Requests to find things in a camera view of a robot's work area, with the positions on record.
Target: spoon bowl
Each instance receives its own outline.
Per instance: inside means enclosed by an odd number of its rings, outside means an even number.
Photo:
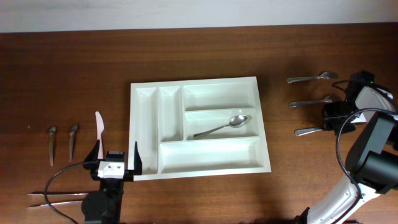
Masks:
[[[248,122],[248,117],[246,115],[237,115],[229,121],[229,126],[232,128],[240,128]]]
[[[318,76],[319,78],[338,78],[338,75],[333,73],[333,72],[323,72],[320,76]]]
[[[74,133],[77,131],[78,128],[79,128],[79,125],[78,125],[78,124],[74,124],[74,125],[70,128],[69,134],[70,134],[70,135],[74,134]]]
[[[333,97],[332,96],[327,96],[323,101],[325,103],[332,103],[333,102]]]
[[[47,133],[49,133],[49,134],[55,134],[56,132],[57,132],[56,126],[51,126],[47,129]]]

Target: spoon handle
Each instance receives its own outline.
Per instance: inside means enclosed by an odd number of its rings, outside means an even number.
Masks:
[[[304,128],[304,129],[297,129],[294,131],[296,136],[302,136],[304,134],[310,134],[317,131],[323,131],[323,128]]]
[[[287,83],[315,80],[315,79],[319,79],[319,77],[295,77],[295,78],[288,78]]]
[[[325,100],[310,100],[310,101],[291,102],[291,103],[289,103],[289,107],[295,108],[295,107],[299,107],[299,106],[312,105],[312,104],[317,104],[317,103],[326,103],[326,101]]]
[[[72,162],[73,159],[73,145],[75,143],[75,133],[70,135],[69,138],[69,162]]]
[[[220,126],[218,128],[215,128],[215,129],[212,129],[212,130],[209,130],[209,131],[205,131],[205,132],[202,132],[202,133],[194,134],[193,138],[194,139],[201,139],[201,138],[207,136],[208,134],[213,133],[213,132],[215,132],[217,130],[220,130],[221,128],[227,127],[227,126],[229,126],[229,125],[222,125],[222,126]]]
[[[50,134],[49,151],[50,151],[50,165],[51,166],[53,166],[53,163],[54,163],[54,145],[55,145],[55,136],[54,136],[54,134]]]

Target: pink plastic knife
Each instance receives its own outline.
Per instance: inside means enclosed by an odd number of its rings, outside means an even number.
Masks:
[[[99,140],[98,159],[104,159],[104,149],[102,147],[102,132],[104,131],[104,121],[100,112],[95,112],[95,119],[97,120],[97,139]]]

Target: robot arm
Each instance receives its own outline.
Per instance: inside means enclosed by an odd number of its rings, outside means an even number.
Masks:
[[[361,93],[356,100],[359,109],[368,106],[395,111],[371,88],[364,88]],[[364,113],[369,123],[350,149],[345,163],[346,170],[361,189],[361,200],[357,202],[358,190],[345,175],[318,205],[297,216],[295,223],[340,224],[369,200],[398,189],[398,156],[383,151],[387,141],[396,149],[397,117],[380,112]]]

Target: white cutlery tray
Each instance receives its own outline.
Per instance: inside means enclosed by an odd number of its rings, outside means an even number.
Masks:
[[[241,128],[193,139],[239,114],[251,117]],[[271,171],[255,77],[132,83],[129,169],[136,141],[142,175],[134,180]]]

